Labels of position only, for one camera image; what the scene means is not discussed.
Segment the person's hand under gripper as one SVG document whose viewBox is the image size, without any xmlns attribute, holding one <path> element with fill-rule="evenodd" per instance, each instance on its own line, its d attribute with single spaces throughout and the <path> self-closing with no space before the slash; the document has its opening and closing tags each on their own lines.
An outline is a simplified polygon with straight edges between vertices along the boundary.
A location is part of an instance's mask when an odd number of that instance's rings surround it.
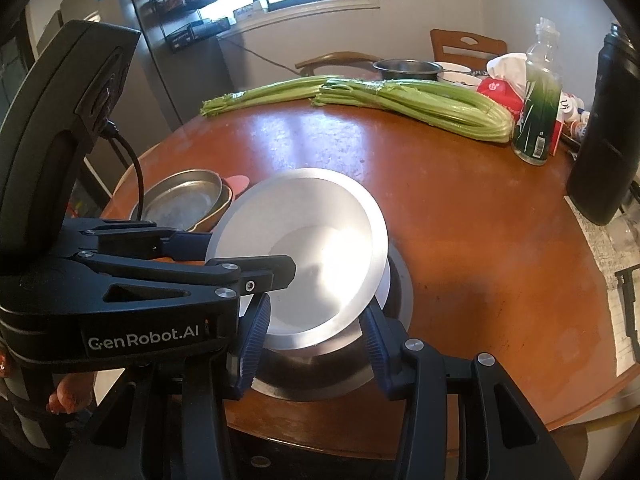
<svg viewBox="0 0 640 480">
<path fill-rule="evenodd" d="M 47 411 L 50 414 L 74 414 L 91 404 L 96 372 L 65 375 L 49 396 Z"/>
</svg>

